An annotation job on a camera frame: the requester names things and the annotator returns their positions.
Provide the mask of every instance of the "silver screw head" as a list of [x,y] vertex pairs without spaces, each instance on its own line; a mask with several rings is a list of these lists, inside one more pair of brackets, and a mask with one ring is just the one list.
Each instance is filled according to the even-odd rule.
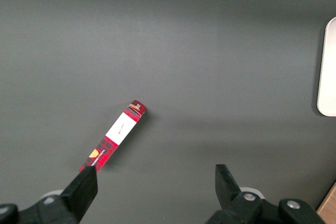
[[2,207],[0,208],[0,215],[3,215],[4,213],[6,213],[9,210],[9,207]]
[[244,194],[244,199],[248,201],[254,201],[256,199],[256,196],[254,196],[253,194]]
[[53,203],[54,202],[54,198],[52,198],[52,197],[48,197],[48,198],[46,198],[44,201],[43,201],[43,204],[44,205],[48,205],[48,204],[51,204],[51,203]]
[[289,206],[292,209],[299,209],[301,207],[300,204],[294,200],[287,201],[287,206]]

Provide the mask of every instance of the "dark gray surface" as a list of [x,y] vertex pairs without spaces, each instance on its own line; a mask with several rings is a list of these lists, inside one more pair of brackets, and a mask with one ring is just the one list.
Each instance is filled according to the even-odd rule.
[[318,205],[336,120],[316,109],[336,0],[0,0],[0,199],[64,188],[122,110],[148,112],[82,223],[204,223],[215,164]]

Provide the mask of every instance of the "orange logo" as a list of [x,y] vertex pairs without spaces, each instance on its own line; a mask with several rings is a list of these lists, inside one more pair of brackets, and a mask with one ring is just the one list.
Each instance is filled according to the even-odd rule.
[[89,157],[94,158],[94,157],[97,157],[98,154],[99,154],[99,152],[96,149],[94,149],[93,152],[90,154]]
[[129,105],[129,107],[134,108],[135,110],[140,111],[140,109],[139,109],[140,105],[139,105],[139,104],[138,104],[137,106],[135,106],[134,104],[131,103],[131,104]]

